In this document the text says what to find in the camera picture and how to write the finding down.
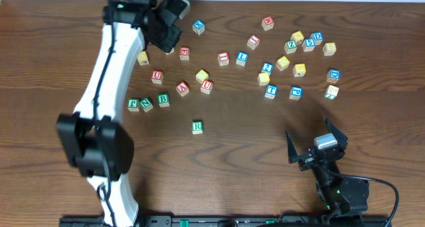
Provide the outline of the green B block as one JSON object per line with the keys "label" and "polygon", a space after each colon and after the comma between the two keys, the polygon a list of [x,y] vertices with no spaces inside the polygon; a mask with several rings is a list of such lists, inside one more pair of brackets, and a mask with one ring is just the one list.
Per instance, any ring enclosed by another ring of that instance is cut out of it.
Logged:
{"label": "green B block", "polygon": [[159,94],[157,97],[158,97],[158,104],[161,108],[169,106],[168,94]]}

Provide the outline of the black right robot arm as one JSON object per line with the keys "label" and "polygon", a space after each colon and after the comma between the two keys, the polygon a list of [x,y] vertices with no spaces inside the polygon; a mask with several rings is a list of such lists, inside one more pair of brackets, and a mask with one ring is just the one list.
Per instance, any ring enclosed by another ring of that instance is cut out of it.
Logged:
{"label": "black right robot arm", "polygon": [[288,162],[301,171],[311,170],[316,178],[319,197],[338,216],[356,215],[368,209],[369,182],[343,177],[336,164],[345,155],[348,137],[325,118],[328,133],[313,140],[307,153],[298,155],[291,137],[286,134]]}

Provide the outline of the green R block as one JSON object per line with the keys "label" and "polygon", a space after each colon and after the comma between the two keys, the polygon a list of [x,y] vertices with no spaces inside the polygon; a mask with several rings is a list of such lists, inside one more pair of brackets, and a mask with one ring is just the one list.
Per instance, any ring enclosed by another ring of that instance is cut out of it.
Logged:
{"label": "green R block", "polygon": [[193,121],[191,124],[192,133],[202,134],[203,133],[203,122],[202,121]]}

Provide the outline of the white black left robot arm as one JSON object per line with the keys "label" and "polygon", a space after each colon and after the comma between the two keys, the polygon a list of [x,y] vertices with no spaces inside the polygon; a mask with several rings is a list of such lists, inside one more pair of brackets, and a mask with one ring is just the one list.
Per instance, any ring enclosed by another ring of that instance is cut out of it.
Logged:
{"label": "white black left robot arm", "polygon": [[181,31],[175,22],[187,0],[108,0],[102,41],[87,88],[56,129],[70,166],[95,189],[103,215],[63,217],[61,226],[144,226],[129,184],[134,142],[123,128],[124,99],[138,55],[150,44],[171,52]]}

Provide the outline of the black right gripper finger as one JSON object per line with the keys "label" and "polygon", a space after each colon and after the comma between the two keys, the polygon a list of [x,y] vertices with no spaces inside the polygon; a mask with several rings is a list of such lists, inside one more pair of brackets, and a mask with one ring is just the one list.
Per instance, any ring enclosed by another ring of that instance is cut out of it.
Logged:
{"label": "black right gripper finger", "polygon": [[294,146],[294,143],[292,141],[292,138],[290,137],[289,133],[285,131],[286,139],[287,139],[287,146],[288,146],[288,163],[292,164],[294,162],[297,162],[298,160],[298,152],[296,151],[296,148]]}
{"label": "black right gripper finger", "polygon": [[336,128],[331,123],[331,121],[329,120],[328,117],[325,117],[325,123],[326,123],[326,126],[327,126],[329,132],[331,134],[333,134],[334,137],[336,138],[336,140],[338,142],[338,145],[340,147],[346,147],[347,146],[348,137],[343,132],[341,132],[338,128]]}

